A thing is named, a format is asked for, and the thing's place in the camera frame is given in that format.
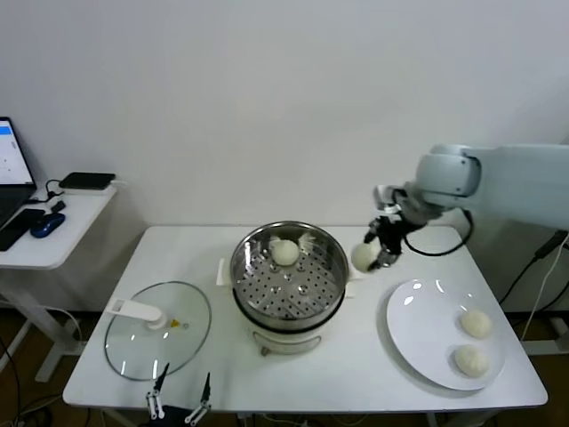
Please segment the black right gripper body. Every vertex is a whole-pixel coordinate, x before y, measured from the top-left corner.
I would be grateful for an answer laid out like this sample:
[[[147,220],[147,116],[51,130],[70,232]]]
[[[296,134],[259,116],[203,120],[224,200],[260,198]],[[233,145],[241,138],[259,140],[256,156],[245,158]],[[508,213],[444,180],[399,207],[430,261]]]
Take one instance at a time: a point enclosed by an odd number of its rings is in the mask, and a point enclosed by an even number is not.
[[[376,235],[380,240],[381,253],[399,256],[405,236],[405,222],[399,214],[382,215],[377,218]]]

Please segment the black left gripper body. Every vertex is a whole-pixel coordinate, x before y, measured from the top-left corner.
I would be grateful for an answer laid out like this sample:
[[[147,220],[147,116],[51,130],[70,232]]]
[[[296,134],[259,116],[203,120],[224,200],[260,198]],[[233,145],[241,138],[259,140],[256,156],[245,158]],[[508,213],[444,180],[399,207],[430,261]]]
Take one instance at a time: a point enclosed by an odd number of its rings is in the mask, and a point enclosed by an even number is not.
[[[164,427],[190,426],[187,421],[191,415],[191,410],[182,407],[163,406],[164,416],[157,418],[157,425]]]

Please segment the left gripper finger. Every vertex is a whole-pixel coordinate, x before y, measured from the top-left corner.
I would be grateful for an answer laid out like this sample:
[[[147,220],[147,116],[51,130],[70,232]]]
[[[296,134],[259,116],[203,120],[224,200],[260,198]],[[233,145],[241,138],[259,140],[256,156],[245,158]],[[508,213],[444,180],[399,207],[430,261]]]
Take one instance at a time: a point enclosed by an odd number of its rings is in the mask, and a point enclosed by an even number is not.
[[[167,363],[164,367],[162,374],[160,374],[155,382],[153,389],[146,394],[146,402],[151,420],[162,420],[165,417],[165,411],[161,399],[161,390],[164,384],[164,379],[168,374],[170,364]]]
[[[185,418],[184,423],[199,423],[204,416],[210,411],[210,397],[211,397],[211,385],[210,385],[211,374],[206,376],[204,383],[204,388],[202,390],[201,399],[199,405],[193,409]]]

